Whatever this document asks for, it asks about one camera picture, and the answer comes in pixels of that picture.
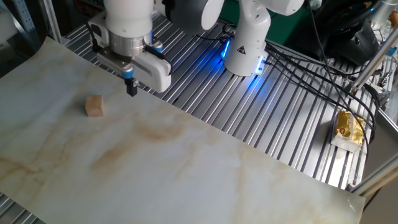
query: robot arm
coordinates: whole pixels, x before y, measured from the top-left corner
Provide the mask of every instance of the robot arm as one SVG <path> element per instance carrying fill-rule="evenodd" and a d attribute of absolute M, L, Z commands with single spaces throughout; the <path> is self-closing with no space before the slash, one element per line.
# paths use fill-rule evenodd
<path fill-rule="evenodd" d="M 271 25 L 267 9 L 283 15 L 298 11 L 304 0 L 239 0 L 240 18 L 235 38 L 222 57 L 232 73 L 249 76 L 262 73 L 265 38 Z M 101 63 L 125 79 L 127 92 L 136 94 L 136 83 L 161 93 L 171 84 L 171 64 L 162 43 L 152 36 L 152 10 L 156 8 L 181 30 L 200 34 L 211 29 L 224 0 L 104 0 L 107 12 L 90 21 Z"/>
<path fill-rule="evenodd" d="M 213 27 L 224 0 L 104 0 L 106 12 L 89 24 L 99 47 L 97 58 L 122 75 L 127 93 L 134 96 L 138 80 L 161 93 L 171 84 L 172 66 L 161 53 L 163 45 L 152 36 L 156 7 L 190 34 Z"/>
<path fill-rule="evenodd" d="M 188 34 L 200 34 L 217 22 L 224 0 L 155 0 L 155 9 Z"/>
<path fill-rule="evenodd" d="M 289 16 L 297 12 L 304 0 L 239 0 L 240 17 L 235 38 L 221 54 L 226 69 L 240 76 L 260 75 L 267 53 L 266 36 L 271 26 L 267 9 Z"/>

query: wooden block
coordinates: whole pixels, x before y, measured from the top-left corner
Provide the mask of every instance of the wooden block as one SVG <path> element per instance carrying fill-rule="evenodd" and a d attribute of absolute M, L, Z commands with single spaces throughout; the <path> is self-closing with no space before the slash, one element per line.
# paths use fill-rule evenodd
<path fill-rule="evenodd" d="M 104 102 L 102 96 L 87 96 L 86 112 L 89 117 L 104 116 Z"/>

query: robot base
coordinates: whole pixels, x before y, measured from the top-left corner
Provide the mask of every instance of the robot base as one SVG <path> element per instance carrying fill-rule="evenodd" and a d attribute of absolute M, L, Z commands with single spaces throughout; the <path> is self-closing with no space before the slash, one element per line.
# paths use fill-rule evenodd
<path fill-rule="evenodd" d="M 244 45 L 237 40 L 227 42 L 221 53 L 224 65 L 235 75 L 248 77 L 261 75 L 266 65 L 268 53 L 264 51 L 266 43 L 258 45 Z"/>

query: green panel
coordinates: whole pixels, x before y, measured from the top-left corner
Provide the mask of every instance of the green panel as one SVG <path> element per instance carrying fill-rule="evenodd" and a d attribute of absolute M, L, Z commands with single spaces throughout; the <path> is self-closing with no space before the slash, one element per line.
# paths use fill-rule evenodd
<path fill-rule="evenodd" d="M 278 44 L 287 45 L 288 40 L 293 37 L 294 30 L 299 29 L 301 21 L 310 16 L 310 12 L 302 7 L 291 16 L 283 16 L 270 12 L 272 17 L 271 28 L 267 39 Z M 220 18 L 238 24 L 239 21 L 239 2 L 236 0 L 226 0 L 221 11 Z"/>

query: gold foil package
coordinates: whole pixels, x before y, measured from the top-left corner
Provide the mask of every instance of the gold foil package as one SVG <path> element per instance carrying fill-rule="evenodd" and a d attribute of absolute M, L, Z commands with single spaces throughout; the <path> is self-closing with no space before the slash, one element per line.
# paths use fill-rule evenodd
<path fill-rule="evenodd" d="M 364 120 L 358 118 L 364 127 Z M 363 144 L 363 131 L 354 115 L 341 110 L 337 116 L 333 130 L 332 145 L 350 152 L 356 152 Z"/>

